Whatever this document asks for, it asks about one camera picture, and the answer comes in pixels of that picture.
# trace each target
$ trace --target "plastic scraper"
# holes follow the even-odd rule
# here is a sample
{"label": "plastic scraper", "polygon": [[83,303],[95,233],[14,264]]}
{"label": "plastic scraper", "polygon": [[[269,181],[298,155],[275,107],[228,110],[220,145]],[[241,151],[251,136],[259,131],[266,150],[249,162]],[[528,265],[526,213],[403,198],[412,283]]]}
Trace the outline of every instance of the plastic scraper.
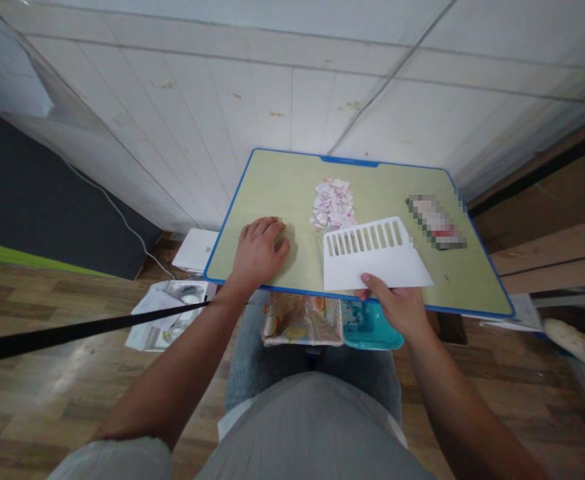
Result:
{"label": "plastic scraper", "polygon": [[324,290],[366,288],[360,278],[365,272],[390,288],[433,285],[399,217],[324,235]]}

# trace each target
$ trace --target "wooden floor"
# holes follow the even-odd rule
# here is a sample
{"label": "wooden floor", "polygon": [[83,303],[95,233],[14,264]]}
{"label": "wooden floor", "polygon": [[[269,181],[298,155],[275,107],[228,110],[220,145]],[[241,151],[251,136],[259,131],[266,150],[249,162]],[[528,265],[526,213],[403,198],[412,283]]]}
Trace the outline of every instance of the wooden floor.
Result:
{"label": "wooden floor", "polygon": [[[165,263],[175,244],[155,254]],[[167,279],[148,263],[130,282],[0,264],[0,335],[129,313],[148,286]],[[469,345],[449,346],[491,408],[557,479],[585,479],[585,403],[567,363],[529,333],[465,320]],[[42,479],[83,445],[112,405],[156,358],[123,346],[117,331],[0,361],[0,479]],[[217,443],[216,423],[234,337],[174,452],[175,478],[194,477]],[[404,430],[438,479],[452,474],[428,423],[403,348],[395,354]]]}

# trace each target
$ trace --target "hand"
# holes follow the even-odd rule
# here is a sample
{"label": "hand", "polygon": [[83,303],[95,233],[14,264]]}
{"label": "hand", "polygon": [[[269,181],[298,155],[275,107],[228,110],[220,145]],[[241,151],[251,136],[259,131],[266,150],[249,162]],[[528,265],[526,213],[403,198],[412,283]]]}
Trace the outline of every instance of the hand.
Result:
{"label": "hand", "polygon": [[389,289],[383,280],[369,273],[364,273],[361,280],[368,289],[356,290],[354,294],[365,301],[372,291],[381,302],[388,323],[406,339],[429,326],[420,288]]}
{"label": "hand", "polygon": [[277,217],[260,218],[243,227],[228,283],[241,285],[252,293],[270,280],[290,250],[289,239],[283,239],[278,250],[274,248],[274,241],[284,228]]}

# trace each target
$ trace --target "blue jeans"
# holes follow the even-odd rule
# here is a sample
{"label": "blue jeans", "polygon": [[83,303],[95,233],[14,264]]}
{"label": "blue jeans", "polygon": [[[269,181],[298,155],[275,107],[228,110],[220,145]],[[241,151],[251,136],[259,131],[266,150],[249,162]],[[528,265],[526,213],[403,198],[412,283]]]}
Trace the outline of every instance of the blue jeans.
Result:
{"label": "blue jeans", "polygon": [[[312,370],[305,345],[263,345],[263,307],[268,298],[269,292],[257,290],[243,312],[225,388],[226,412],[286,377]],[[357,350],[345,345],[321,348],[314,370],[366,392],[401,425],[401,387],[389,351]]]}

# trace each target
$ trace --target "white sleeve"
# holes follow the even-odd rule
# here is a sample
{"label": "white sleeve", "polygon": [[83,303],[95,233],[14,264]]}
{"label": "white sleeve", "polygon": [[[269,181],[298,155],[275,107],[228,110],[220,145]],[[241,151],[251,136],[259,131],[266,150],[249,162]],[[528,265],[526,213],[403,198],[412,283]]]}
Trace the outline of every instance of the white sleeve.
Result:
{"label": "white sleeve", "polygon": [[48,480],[170,480],[172,455],[159,439],[96,441],[68,455]]}

